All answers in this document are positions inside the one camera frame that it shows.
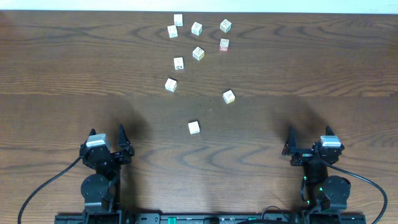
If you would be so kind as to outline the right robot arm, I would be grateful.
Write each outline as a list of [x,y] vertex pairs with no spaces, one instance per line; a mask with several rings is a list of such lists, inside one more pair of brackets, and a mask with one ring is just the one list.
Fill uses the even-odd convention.
[[298,147],[294,129],[289,128],[282,155],[291,157],[291,166],[303,167],[301,198],[308,208],[299,214],[301,223],[342,222],[351,183],[344,177],[328,175],[328,166],[338,162],[344,148],[328,126],[325,134],[307,149]]

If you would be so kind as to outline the wooden block yellow side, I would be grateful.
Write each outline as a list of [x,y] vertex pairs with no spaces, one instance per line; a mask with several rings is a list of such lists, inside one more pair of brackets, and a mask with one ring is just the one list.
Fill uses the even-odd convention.
[[194,49],[194,51],[192,52],[192,55],[193,55],[193,58],[200,61],[204,57],[205,51],[200,47],[196,47]]

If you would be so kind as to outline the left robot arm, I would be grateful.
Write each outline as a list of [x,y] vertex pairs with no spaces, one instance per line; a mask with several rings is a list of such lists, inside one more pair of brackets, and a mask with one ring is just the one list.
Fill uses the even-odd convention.
[[85,199],[84,223],[134,223],[134,215],[123,209],[121,199],[121,166],[131,163],[134,148],[128,140],[124,126],[119,126],[118,152],[111,152],[105,134],[94,129],[80,146],[83,164],[93,169],[81,185]]

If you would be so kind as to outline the wooden block red side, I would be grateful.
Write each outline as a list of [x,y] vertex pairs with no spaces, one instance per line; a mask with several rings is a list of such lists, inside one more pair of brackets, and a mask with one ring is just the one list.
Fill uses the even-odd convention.
[[229,39],[220,39],[220,51],[227,52],[229,50]]

